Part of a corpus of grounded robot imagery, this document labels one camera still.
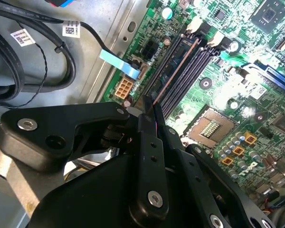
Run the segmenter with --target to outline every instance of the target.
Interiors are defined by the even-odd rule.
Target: silver screw
[[[118,108],[117,111],[118,111],[120,114],[124,114],[124,111],[121,110],[120,108]]]
[[[210,221],[215,228],[224,228],[222,221],[216,215],[210,215]]]
[[[162,196],[158,192],[149,191],[148,200],[151,203],[151,205],[155,206],[156,208],[162,207],[163,204]]]
[[[266,228],[271,228],[271,225],[269,225],[269,223],[266,220],[262,219],[262,223]]]
[[[36,123],[35,120],[27,118],[19,120],[17,124],[18,127],[24,131],[33,131],[38,127],[38,124]]]
[[[173,130],[172,128],[169,128],[169,132],[170,132],[171,134],[176,134],[175,130]]]

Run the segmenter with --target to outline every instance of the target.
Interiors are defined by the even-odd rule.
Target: black ram slot
[[[183,73],[161,102],[165,118],[171,114],[209,62],[218,54],[219,51],[209,47],[206,49],[200,48],[197,51],[196,55],[188,63],[188,66],[184,69]]]
[[[181,41],[183,40],[183,37],[178,36],[173,42],[172,46],[169,48],[168,53],[165,55],[164,59],[161,61],[161,64],[153,74],[152,78],[149,80],[148,84],[144,87],[142,91],[142,95],[148,94],[151,87],[154,85],[154,83],[160,78],[162,71],[164,70],[165,66],[167,65],[168,61],[171,59],[174,51],[177,49]]]

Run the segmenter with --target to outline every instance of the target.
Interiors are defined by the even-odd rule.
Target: integrated circuit
[[[285,5],[279,0],[264,0],[256,9],[251,22],[264,33],[269,34],[285,16]]]
[[[273,121],[273,125],[279,131],[285,133],[285,116],[281,115]]]
[[[193,127],[187,134],[192,140],[213,148],[235,125],[231,119],[206,105],[192,121]]]

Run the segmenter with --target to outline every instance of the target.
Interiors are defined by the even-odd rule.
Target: sticker
[[[62,24],[62,36],[80,38],[80,22],[66,20]]]
[[[258,85],[250,94],[254,99],[258,100],[264,93],[266,93],[266,88],[262,85]]]
[[[21,47],[36,43],[25,28],[11,33],[11,36],[19,43]]]

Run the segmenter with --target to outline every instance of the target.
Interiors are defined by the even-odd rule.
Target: capacitor
[[[227,157],[227,155],[223,151],[219,151],[218,155],[220,158],[226,158]]]
[[[166,20],[170,20],[173,16],[173,11],[171,10],[171,8],[166,7],[162,10],[161,16]]]
[[[170,46],[171,45],[171,38],[170,37],[164,37],[163,44],[166,47]]]
[[[271,154],[267,155],[267,156],[266,156],[266,159],[267,159],[267,161],[268,161],[270,164],[272,164],[272,165],[275,165],[275,164],[276,164],[276,160],[275,160],[275,158],[274,158]]]
[[[240,141],[244,141],[244,140],[245,140],[245,136],[242,134],[242,132],[236,133],[236,137],[237,137]]]
[[[180,111],[179,111],[179,116],[180,116],[181,119],[186,118],[186,114],[184,113],[183,110],[180,110]]]
[[[233,144],[233,142],[228,142],[227,147],[229,147],[231,150],[234,150],[236,146]]]
[[[261,160],[261,156],[258,155],[257,152],[255,152],[255,151],[250,151],[249,156],[254,160],[257,160],[257,161]]]
[[[241,141],[237,138],[237,137],[232,137],[231,141],[233,142],[233,144],[235,144],[236,146],[241,144]]]
[[[239,161],[237,163],[237,165],[239,166],[239,168],[241,168],[242,170],[246,170],[248,169],[248,166],[246,165],[246,163],[244,161]]]
[[[269,161],[268,161],[266,158],[263,158],[263,159],[262,159],[262,163],[265,165],[266,168],[271,167]]]
[[[235,170],[229,170],[228,173],[229,173],[231,178],[233,178],[233,179],[238,178],[238,174],[237,174],[237,172]]]
[[[223,146],[222,149],[226,154],[231,154],[231,150],[229,149],[229,147]]]

